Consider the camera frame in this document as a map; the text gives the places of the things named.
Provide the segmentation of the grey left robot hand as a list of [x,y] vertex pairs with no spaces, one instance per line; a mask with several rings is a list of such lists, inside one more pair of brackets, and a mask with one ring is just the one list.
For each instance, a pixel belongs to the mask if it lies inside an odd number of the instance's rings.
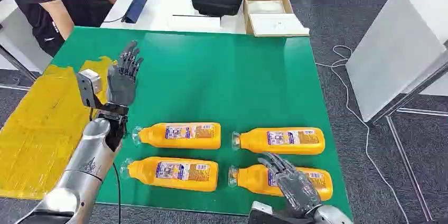
[[108,68],[107,97],[117,105],[129,106],[136,96],[136,76],[144,58],[139,55],[137,41],[131,41],[120,53],[117,62]]

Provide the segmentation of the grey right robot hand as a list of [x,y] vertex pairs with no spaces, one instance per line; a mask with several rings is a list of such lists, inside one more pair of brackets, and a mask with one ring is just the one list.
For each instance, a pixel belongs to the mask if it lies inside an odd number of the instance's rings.
[[322,203],[310,178],[278,154],[264,152],[258,161],[268,168],[294,216],[304,218]]

